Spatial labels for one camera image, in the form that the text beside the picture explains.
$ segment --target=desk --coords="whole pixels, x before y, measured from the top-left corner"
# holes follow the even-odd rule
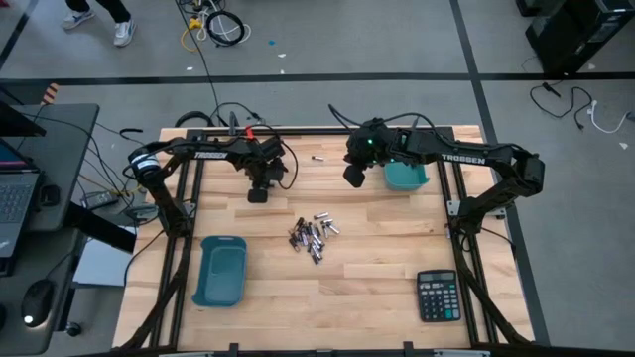
[[[42,119],[61,120],[91,133],[99,107],[95,104],[68,104],[15,108],[26,114],[39,113],[41,118],[37,124],[47,130],[47,135],[26,138],[24,141],[23,138],[4,140],[14,148],[19,147],[23,155],[33,159],[36,166],[45,172],[45,184],[55,184],[60,188],[61,202],[53,207],[40,207],[38,212],[31,214],[27,229],[18,242],[12,275],[0,278],[0,303],[7,308],[7,321],[0,331],[0,355],[43,353],[49,346],[53,332],[64,330],[74,292],[69,286],[76,267],[75,258],[85,241],[81,231],[95,238],[103,238],[103,234],[90,234],[95,229],[116,232],[106,238],[117,237],[113,240],[116,243],[127,240],[130,250],[135,239],[133,234],[70,202],[88,147],[88,138],[77,128]],[[48,320],[36,328],[26,327],[20,312],[25,291],[32,283],[43,279],[62,259],[50,276],[56,289]]]
[[[477,126],[456,126],[453,131],[461,141],[481,142]],[[186,134],[187,129],[164,129],[161,140]],[[400,349],[404,341],[413,341],[415,348],[469,347],[463,319],[423,323],[419,318],[417,272],[455,267],[445,237],[445,203],[437,166],[426,167],[431,180],[414,192],[388,190],[378,168],[367,171],[364,186],[355,189],[342,178],[347,136],[283,137],[298,155],[298,179],[288,191],[271,189],[265,204],[247,202],[250,182],[244,173],[235,172],[226,162],[205,162],[179,350],[225,351],[232,342],[239,343],[241,350]],[[311,155],[324,157],[325,162],[313,161]],[[160,160],[164,163],[167,158],[163,155]],[[283,160],[293,171],[291,155]],[[490,169],[461,168],[468,194],[478,195],[493,185]],[[456,192],[451,169],[447,176]],[[190,170],[188,190],[193,177]],[[173,175],[166,181],[173,193],[178,180]],[[306,252],[292,249],[287,230],[299,217],[322,211],[330,213],[342,233],[326,242],[324,259],[316,266]],[[483,226],[505,234],[504,222],[493,217],[486,218]],[[160,230],[159,224],[142,228],[135,251]],[[191,295],[198,281],[200,242],[220,234],[247,241],[245,298],[229,309],[199,307]],[[164,236],[155,242],[130,269],[115,346],[132,335],[155,303],[166,240]],[[532,339],[509,244],[489,233],[479,234],[477,241],[492,299],[517,330]],[[485,336],[478,300],[472,297],[472,301],[479,335]],[[172,310],[168,306],[163,321],[164,344]]]

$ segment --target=pile of batteries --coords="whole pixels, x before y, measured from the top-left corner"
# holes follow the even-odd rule
[[[320,220],[319,225],[321,225],[321,232],[319,231],[317,222],[316,224],[313,224],[311,222],[307,222],[304,217],[300,217],[296,226],[289,231],[291,234],[289,243],[292,247],[294,247],[296,252],[300,252],[302,250],[301,246],[307,247],[307,252],[311,254],[311,258],[317,265],[319,264],[319,261],[322,260],[321,252],[324,250],[324,246],[326,245],[322,240],[322,237],[328,239],[329,230],[335,234],[339,234],[339,229],[335,227],[333,220],[328,218],[328,212],[316,214],[314,216],[314,220]]]

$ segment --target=wooden tabletop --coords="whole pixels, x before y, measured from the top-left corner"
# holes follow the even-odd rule
[[[482,142],[477,126],[453,129],[461,141]],[[161,140],[185,135],[186,129],[164,129]],[[300,161],[298,179],[290,190],[270,189],[265,204],[247,202],[250,181],[243,172],[237,173],[227,162],[205,164],[179,349],[227,350],[232,342],[239,343],[241,350],[400,349],[404,341],[413,341],[415,348],[469,347],[464,319],[424,323],[419,318],[417,272],[455,269],[445,237],[437,166],[426,166],[430,181],[413,192],[388,190],[380,168],[368,170],[364,186],[355,189],[342,177],[346,136],[284,139]],[[325,161],[314,161],[312,155]],[[283,159],[293,171],[292,156]],[[490,169],[469,165],[462,169],[469,195],[493,186]],[[283,183],[290,178],[286,176]],[[450,166],[448,179],[456,193]],[[167,179],[173,192],[177,181],[178,175]],[[188,192],[192,181],[190,170]],[[341,234],[326,241],[323,261],[316,266],[306,251],[293,250],[287,230],[298,218],[323,211],[330,213]],[[483,227],[507,235],[504,221],[488,217]],[[135,251],[160,230],[158,223],[141,228]],[[210,235],[235,235],[247,241],[244,300],[233,308],[206,308],[191,301],[200,270],[200,242]],[[477,239],[492,299],[517,330],[532,339],[509,244],[486,232]],[[165,249],[164,235],[130,268],[113,345],[125,342],[155,303]],[[479,335],[485,340],[481,308],[474,295],[472,301]],[[171,306],[165,317],[162,341],[167,342]]]

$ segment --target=black calculator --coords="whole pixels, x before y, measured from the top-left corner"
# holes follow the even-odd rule
[[[456,271],[433,270],[417,274],[419,312],[424,322],[460,320]]]

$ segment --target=white sneaker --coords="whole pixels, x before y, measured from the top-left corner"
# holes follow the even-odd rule
[[[125,47],[132,41],[132,36],[135,34],[137,24],[134,20],[125,23],[119,23],[115,25],[115,46]]]
[[[70,13],[68,13],[68,15],[63,19],[62,28],[65,30],[72,30],[79,26],[82,22],[91,19],[93,16],[95,16],[95,13],[92,12],[92,9],[82,13],[70,11]]]

